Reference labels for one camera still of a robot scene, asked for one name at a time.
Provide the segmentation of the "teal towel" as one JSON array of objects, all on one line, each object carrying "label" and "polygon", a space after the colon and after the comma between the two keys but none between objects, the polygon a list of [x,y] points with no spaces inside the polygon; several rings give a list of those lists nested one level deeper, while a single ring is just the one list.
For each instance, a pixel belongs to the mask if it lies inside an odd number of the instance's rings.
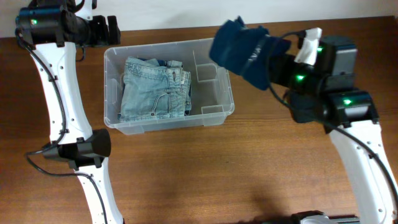
[{"label": "teal towel", "polygon": [[262,26],[248,28],[238,17],[218,29],[209,56],[217,65],[265,91],[270,85],[265,65],[267,57],[284,55],[290,47],[291,41],[269,35]]}]

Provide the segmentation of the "clear plastic storage bin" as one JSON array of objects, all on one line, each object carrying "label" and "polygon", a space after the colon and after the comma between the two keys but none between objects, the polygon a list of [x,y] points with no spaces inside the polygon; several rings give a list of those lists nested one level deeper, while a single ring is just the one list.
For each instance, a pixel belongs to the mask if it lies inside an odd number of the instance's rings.
[{"label": "clear plastic storage bin", "polygon": [[[125,135],[147,131],[214,126],[234,111],[229,73],[209,58],[212,39],[112,47],[104,53],[104,123]],[[191,73],[192,110],[188,116],[122,123],[118,118],[123,98],[124,63],[129,57],[178,60]]]}]

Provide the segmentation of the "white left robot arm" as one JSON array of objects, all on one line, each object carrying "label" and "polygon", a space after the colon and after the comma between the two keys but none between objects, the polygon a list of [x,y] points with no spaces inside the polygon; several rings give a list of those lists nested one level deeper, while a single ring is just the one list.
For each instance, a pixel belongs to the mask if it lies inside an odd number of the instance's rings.
[{"label": "white left robot arm", "polygon": [[78,86],[78,50],[117,45],[121,33],[115,16],[96,16],[94,0],[31,1],[16,17],[15,36],[40,75],[50,118],[50,140],[39,151],[65,162],[78,178],[93,223],[123,223],[109,178],[111,138],[93,129]]}]

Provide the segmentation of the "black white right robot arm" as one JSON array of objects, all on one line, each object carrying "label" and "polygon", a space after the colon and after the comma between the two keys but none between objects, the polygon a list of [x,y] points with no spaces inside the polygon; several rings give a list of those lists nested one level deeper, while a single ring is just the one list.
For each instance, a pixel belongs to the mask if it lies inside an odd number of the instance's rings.
[{"label": "black white right robot arm", "polygon": [[397,222],[397,182],[387,159],[379,114],[371,95],[355,87],[357,47],[320,28],[294,32],[297,55],[287,36],[269,37],[265,65],[271,85],[286,87],[279,102],[298,123],[317,122],[338,151],[351,183],[360,223]]}]

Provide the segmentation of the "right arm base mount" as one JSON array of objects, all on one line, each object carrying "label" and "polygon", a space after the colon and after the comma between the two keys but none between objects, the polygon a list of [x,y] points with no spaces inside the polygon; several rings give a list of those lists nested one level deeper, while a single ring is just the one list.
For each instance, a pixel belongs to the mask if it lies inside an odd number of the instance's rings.
[{"label": "right arm base mount", "polygon": [[360,219],[354,215],[329,217],[325,213],[312,210],[299,212],[290,217],[294,224],[360,224]]}]

